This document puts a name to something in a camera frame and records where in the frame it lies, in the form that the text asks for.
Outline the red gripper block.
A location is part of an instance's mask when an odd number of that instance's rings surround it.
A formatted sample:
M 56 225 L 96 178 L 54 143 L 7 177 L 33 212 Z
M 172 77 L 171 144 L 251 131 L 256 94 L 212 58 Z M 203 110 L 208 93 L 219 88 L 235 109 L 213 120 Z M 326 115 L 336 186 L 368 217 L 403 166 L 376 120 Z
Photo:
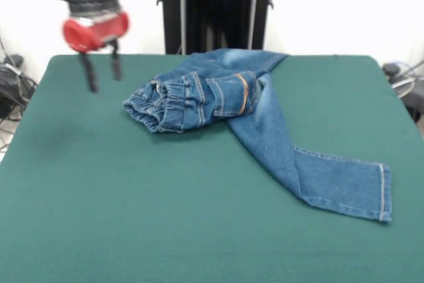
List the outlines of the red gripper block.
M 114 79 L 122 79 L 117 39 L 129 29 L 129 16 L 126 12 L 111 13 L 94 18 L 70 18 L 63 24 L 62 32 L 68 46 L 79 52 L 79 60 L 91 93 L 98 92 L 98 84 L 93 65 L 86 52 L 98 51 L 111 42 L 111 61 Z

